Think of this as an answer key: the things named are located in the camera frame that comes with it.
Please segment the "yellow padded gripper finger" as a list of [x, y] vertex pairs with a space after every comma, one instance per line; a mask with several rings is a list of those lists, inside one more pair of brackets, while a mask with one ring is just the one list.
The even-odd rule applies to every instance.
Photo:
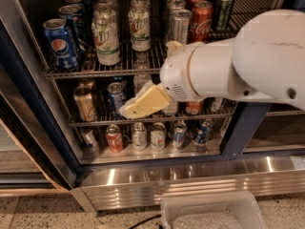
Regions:
[[170, 101], [171, 97], [163, 86], [149, 80], [135, 97], [119, 109], [119, 113], [127, 119], [143, 118], [168, 107]]
[[178, 41], [169, 41], [166, 43], [167, 56], [179, 54], [183, 45]]

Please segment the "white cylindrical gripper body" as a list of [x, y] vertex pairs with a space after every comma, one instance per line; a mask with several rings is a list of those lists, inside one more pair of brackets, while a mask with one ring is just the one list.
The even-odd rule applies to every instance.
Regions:
[[202, 42], [183, 45], [179, 54], [167, 56], [160, 70], [162, 86], [178, 102], [201, 99], [190, 79], [190, 66], [194, 51], [202, 45]]

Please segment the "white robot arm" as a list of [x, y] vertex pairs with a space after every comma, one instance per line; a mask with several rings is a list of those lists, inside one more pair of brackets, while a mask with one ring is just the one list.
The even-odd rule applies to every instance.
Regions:
[[285, 103], [305, 109], [305, 13], [271, 10], [246, 23], [236, 37], [185, 46], [171, 41], [158, 85], [148, 82], [119, 112], [152, 115], [177, 102], [221, 97]]

